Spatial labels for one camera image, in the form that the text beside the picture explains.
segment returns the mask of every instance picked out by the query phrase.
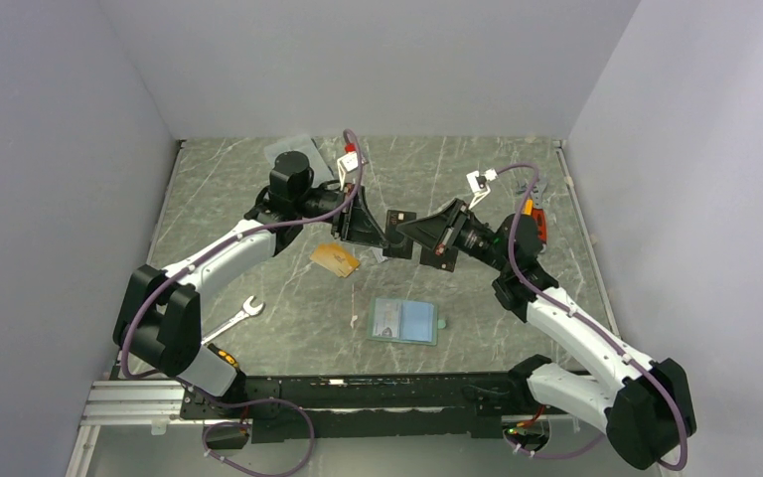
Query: white wall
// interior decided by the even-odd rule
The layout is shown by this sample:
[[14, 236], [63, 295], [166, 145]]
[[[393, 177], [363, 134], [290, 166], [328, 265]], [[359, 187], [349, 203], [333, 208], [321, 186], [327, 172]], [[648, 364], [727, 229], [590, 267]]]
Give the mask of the white wall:
[[763, 475], [763, 2], [644, 0], [569, 147], [620, 328], [687, 369], [686, 475]]
[[565, 137], [639, 0], [100, 0], [178, 138]]
[[173, 155], [94, 0], [0, 0], [0, 476], [64, 474]]

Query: black metal frame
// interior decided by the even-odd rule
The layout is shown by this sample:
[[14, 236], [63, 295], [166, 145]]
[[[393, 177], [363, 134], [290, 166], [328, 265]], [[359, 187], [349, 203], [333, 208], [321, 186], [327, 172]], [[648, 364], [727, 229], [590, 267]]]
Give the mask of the black metal frame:
[[[533, 414], [535, 401], [519, 401], [508, 373], [402, 375], [248, 376], [249, 399], [282, 398], [301, 406], [318, 437], [378, 437], [469, 433], [502, 436], [502, 416]], [[561, 412], [550, 409], [549, 412]], [[238, 419], [240, 408], [209, 404], [186, 391], [183, 419]], [[304, 438], [302, 417], [277, 404], [250, 408], [253, 442]]]

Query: gray marble tabletop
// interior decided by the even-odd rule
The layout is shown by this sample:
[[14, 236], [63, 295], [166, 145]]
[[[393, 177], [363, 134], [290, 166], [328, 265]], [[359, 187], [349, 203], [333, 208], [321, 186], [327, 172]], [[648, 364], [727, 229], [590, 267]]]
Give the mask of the gray marble tabletop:
[[[267, 184], [270, 165], [263, 148], [276, 138], [188, 140], [158, 224], [149, 261], [162, 267], [208, 245], [241, 220]], [[455, 197], [469, 201], [467, 173], [517, 161], [537, 163], [548, 182], [544, 210], [548, 248], [543, 267], [560, 281], [595, 319], [609, 327], [574, 205], [551, 141], [544, 137], [367, 137], [370, 159], [365, 185], [370, 207], [382, 224], [387, 209], [435, 212]], [[315, 138], [334, 170], [343, 141]], [[493, 226], [515, 209], [513, 171], [491, 183], [493, 193], [476, 208]], [[209, 330], [255, 295], [264, 312], [227, 331], [216, 343], [239, 360], [250, 375], [320, 375], [504, 371], [539, 353], [577, 368], [566, 352], [533, 326], [526, 325], [496, 301], [491, 287], [497, 272], [460, 254], [453, 273], [411, 261], [378, 263], [364, 246], [343, 244], [361, 261], [347, 278], [313, 263], [317, 245], [334, 241], [330, 226], [307, 226], [279, 256], [230, 284], [205, 305], [203, 328]], [[435, 303], [447, 328], [437, 345], [371, 341], [367, 327], [375, 297]], [[353, 310], [358, 315], [350, 325]]]

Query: white bracket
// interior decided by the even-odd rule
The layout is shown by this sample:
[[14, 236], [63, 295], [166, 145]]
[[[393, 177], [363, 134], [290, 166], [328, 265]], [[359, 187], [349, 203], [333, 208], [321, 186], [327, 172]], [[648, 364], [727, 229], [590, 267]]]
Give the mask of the white bracket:
[[150, 423], [150, 435], [165, 435], [169, 419], [153, 419]]
[[497, 177], [499, 175], [495, 169], [488, 169], [484, 174], [479, 171], [472, 171], [466, 175], [466, 182], [469, 184], [469, 189], [473, 195], [472, 203], [469, 205], [470, 210], [490, 194], [490, 186], [487, 183], [496, 180]]

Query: wrench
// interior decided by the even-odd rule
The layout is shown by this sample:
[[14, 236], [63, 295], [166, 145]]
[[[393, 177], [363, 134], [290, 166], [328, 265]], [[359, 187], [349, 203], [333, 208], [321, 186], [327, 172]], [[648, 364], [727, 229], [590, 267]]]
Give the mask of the wrench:
[[201, 340], [200, 344], [205, 345], [209, 343], [210, 341], [218, 338], [219, 335], [224, 333], [224, 331], [235, 326], [241, 321], [249, 318], [250, 316], [256, 316], [261, 314], [261, 310], [264, 309], [264, 303], [259, 303], [258, 306], [252, 306], [252, 300], [254, 299], [255, 299], [255, 296], [250, 296], [249, 298], [247, 298], [247, 301], [245, 301], [243, 306], [241, 306], [241, 311], [235, 314], [235, 316], [229, 318], [227, 321], [224, 322], [224, 324], [222, 324], [218, 328], [215, 328], [214, 330], [207, 333], [206, 336], [203, 337], [203, 340]]
[[[525, 189], [528, 187], [527, 183], [518, 184], [516, 194], [521, 196], [525, 193]], [[531, 191], [531, 200], [534, 202], [534, 209], [542, 209], [542, 196], [545, 194], [545, 189], [548, 187], [548, 180], [542, 175]]]

